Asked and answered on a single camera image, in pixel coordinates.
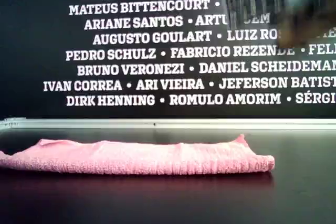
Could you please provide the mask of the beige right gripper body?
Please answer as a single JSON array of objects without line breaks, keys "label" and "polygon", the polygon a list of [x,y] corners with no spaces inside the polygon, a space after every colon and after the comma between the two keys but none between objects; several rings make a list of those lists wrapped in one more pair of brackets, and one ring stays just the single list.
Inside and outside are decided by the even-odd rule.
[{"label": "beige right gripper body", "polygon": [[281,0],[273,22],[279,48],[304,46],[335,26],[335,0],[299,0],[294,7]]}]

